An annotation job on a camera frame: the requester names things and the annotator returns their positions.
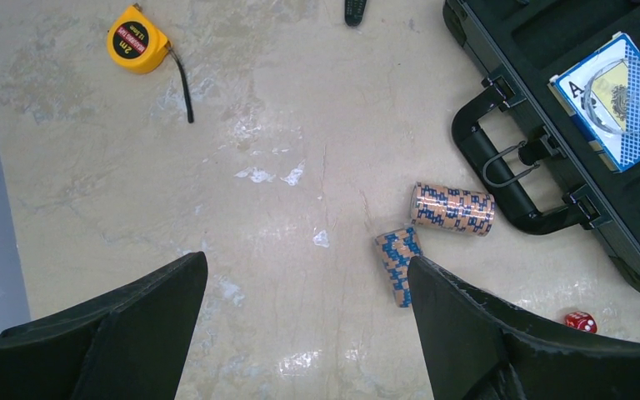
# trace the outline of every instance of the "tape measure label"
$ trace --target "tape measure label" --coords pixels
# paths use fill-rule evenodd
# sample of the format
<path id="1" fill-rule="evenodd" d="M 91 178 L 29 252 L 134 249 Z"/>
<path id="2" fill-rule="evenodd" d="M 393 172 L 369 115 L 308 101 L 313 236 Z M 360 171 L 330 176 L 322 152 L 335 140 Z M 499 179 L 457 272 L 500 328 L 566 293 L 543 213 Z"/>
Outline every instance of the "tape measure label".
<path id="1" fill-rule="evenodd" d="M 136 21 L 125 22 L 114 33 L 114 51 L 122 58 L 140 57 L 148 47 L 148 30 Z"/>

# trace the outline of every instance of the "tiled floor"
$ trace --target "tiled floor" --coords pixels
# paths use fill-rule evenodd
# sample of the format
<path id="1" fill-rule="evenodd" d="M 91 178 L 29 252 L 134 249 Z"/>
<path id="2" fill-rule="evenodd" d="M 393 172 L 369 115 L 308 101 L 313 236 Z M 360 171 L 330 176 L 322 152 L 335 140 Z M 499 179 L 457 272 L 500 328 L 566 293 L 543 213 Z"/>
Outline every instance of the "tiled floor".
<path id="1" fill-rule="evenodd" d="M 410 310 L 371 238 L 417 180 L 482 189 L 448 137 L 480 91 L 440 0 L 142 2 L 187 65 L 116 66 L 125 1 L 0 0 L 0 149 L 35 318 L 203 250 L 210 279 L 180 398 L 430 398 Z M 483 126 L 498 147 L 519 133 Z M 526 181 L 559 202 L 548 174 Z M 313 238 L 325 231 L 328 246 Z M 419 230 L 426 254 L 547 318 L 578 308 L 640 341 L 640 295 L 579 227 L 485 238 Z"/>

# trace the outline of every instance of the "case handle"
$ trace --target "case handle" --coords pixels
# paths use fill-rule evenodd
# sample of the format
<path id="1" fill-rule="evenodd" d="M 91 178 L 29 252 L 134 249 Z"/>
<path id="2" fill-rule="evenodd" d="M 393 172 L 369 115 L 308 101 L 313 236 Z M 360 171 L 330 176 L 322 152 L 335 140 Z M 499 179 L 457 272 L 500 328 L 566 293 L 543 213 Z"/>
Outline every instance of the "case handle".
<path id="1" fill-rule="evenodd" d="M 506 101 L 498 85 L 490 82 L 482 93 L 461 108 L 452 120 L 452 139 L 457 148 L 495 197 L 504 216 L 517 229 L 532 235 L 545 235 L 586 223 L 588 218 L 577 204 L 565 204 L 548 212 L 540 212 L 479 126 L 480 118 Z"/>

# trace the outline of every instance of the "poker chip stack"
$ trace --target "poker chip stack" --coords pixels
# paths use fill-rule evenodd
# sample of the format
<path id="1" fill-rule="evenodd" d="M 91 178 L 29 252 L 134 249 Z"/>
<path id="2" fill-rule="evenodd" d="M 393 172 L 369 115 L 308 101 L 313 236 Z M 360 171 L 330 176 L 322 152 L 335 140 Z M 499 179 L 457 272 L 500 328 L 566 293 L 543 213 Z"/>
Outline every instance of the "poker chip stack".
<path id="1" fill-rule="evenodd" d="M 414 225 L 487 236 L 497 204 L 491 194 L 416 183 L 411 201 Z"/>
<path id="2" fill-rule="evenodd" d="M 396 305 L 400 308 L 410 307 L 408 264 L 411 258 L 423 255 L 415 229 L 407 227 L 379 235 L 374 243 L 392 284 Z"/>

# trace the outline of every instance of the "white mark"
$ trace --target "white mark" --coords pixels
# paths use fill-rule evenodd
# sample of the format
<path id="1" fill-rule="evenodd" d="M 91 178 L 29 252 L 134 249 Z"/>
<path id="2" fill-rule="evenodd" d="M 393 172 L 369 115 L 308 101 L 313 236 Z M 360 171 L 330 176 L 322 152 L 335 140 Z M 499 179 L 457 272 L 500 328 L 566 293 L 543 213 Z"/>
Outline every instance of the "white mark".
<path id="1" fill-rule="evenodd" d="M 320 233 L 318 233 L 317 235 L 315 235 L 315 237 L 312 238 L 312 242 L 315 243 L 315 246 L 322 246 L 324 248 L 329 248 L 330 239 L 328 239 L 328 231 L 324 229 L 320 231 Z"/>
<path id="2" fill-rule="evenodd" d="M 249 139 L 256 135 L 256 132 L 260 130 L 260 126 L 247 127 L 243 121 L 237 121 L 237 124 L 234 125 L 234 136 L 240 140 Z"/>
<path id="3" fill-rule="evenodd" d="M 344 357 L 350 361 L 357 361 L 359 359 L 359 350 L 356 348 L 347 350 L 344 352 Z"/>
<path id="4" fill-rule="evenodd" d="M 273 182 L 273 179 L 276 177 L 276 175 L 272 175 L 256 167 L 249 167 L 247 169 L 239 171 L 234 176 L 237 178 L 249 177 L 249 179 L 251 179 L 254 183 Z"/>
<path id="5" fill-rule="evenodd" d="M 189 248 L 180 248 L 180 247 L 178 247 L 178 248 L 175 249 L 175 253 L 177 254 L 178 257 L 182 257 L 182 256 L 184 256 L 186 254 L 190 254 L 192 252 L 193 252 L 193 250 L 190 250 Z"/>
<path id="6" fill-rule="evenodd" d="M 246 297 L 241 293 L 239 286 L 229 282 L 226 278 L 219 281 L 219 287 L 222 289 L 222 296 L 227 300 L 232 300 L 234 307 L 241 307 L 242 300 Z"/>
<path id="7" fill-rule="evenodd" d="M 308 369 L 317 364 L 321 350 L 314 352 L 299 352 L 292 356 L 284 357 L 278 363 L 278 371 L 284 377 L 299 377 L 308 374 Z"/>
<path id="8" fill-rule="evenodd" d="M 303 175 L 303 169 L 305 169 L 305 160 L 302 160 L 287 177 L 282 177 L 281 180 L 290 186 L 296 186 L 300 177 Z"/>

